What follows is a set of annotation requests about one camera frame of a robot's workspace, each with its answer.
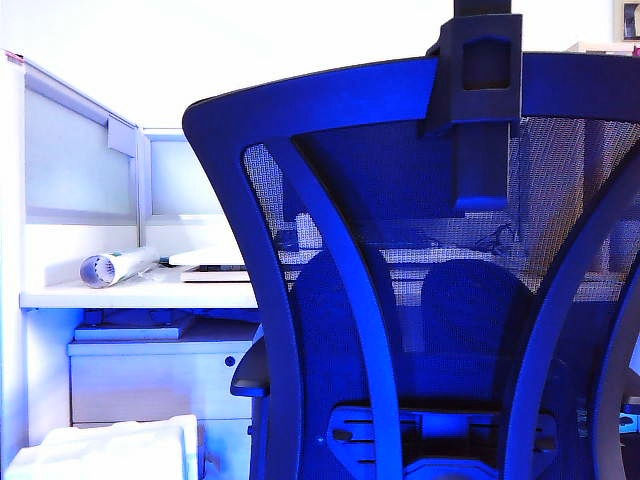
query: cubicle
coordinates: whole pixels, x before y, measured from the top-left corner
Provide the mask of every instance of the cubicle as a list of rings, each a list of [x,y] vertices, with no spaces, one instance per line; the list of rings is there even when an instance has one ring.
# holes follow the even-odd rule
[[[178,267],[91,289],[78,273],[138,246],[237,255],[182,132],[144,130],[8,52],[0,97],[1,468],[52,428],[193,412],[207,478],[247,478],[251,407],[229,381],[256,327],[251,285],[185,284]],[[114,315],[192,326],[174,340],[74,340]]]

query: shelf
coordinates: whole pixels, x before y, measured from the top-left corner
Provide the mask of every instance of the shelf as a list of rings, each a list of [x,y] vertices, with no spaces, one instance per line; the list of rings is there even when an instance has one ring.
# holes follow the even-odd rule
[[[250,283],[183,283],[188,267],[159,268],[113,287],[93,289],[81,280],[26,290],[22,308],[257,308]]]
[[[599,53],[605,55],[626,55],[633,53],[633,48],[638,42],[609,42],[609,43],[593,43],[578,42],[571,45],[567,51],[579,53]]]
[[[258,325],[233,320],[200,320],[177,339],[74,340],[69,356],[178,355],[245,352]]]

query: desk surface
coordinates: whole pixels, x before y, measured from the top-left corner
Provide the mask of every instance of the desk surface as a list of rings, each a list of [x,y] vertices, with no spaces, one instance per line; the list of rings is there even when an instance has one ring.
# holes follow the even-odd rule
[[[184,268],[156,269],[113,287],[93,289],[82,281],[30,289],[22,308],[257,308],[251,284],[183,283]]]

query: chair armrest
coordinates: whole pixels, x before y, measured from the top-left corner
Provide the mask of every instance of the chair armrest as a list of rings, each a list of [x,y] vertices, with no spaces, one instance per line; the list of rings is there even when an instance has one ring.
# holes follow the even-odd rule
[[[231,379],[231,395],[237,397],[266,397],[269,395],[271,377],[267,365],[267,349],[264,337],[254,343],[244,354]]]

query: mesh backrest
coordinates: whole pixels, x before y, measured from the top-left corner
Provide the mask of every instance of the mesh backrest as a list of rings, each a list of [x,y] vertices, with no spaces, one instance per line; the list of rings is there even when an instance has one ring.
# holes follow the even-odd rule
[[[501,407],[542,277],[639,137],[635,124],[524,118],[511,145],[509,206],[481,213],[452,209],[450,139],[422,135],[419,122],[294,139],[347,219],[374,276],[401,405]],[[295,179],[283,177],[265,145],[249,147],[243,164],[271,230],[297,323],[306,431],[313,432],[305,440],[303,471],[311,468],[308,462],[313,468],[328,462],[325,473],[349,478],[326,449],[309,440],[322,435],[335,404],[367,399],[341,280],[322,233],[295,193]],[[626,212],[576,295],[543,402],[566,419],[561,436],[576,441],[563,444],[544,478],[564,478],[558,473],[566,471],[563,465],[588,455],[591,372],[602,355],[612,302],[638,250],[639,214],[635,206]],[[318,388],[333,393],[322,395]]]

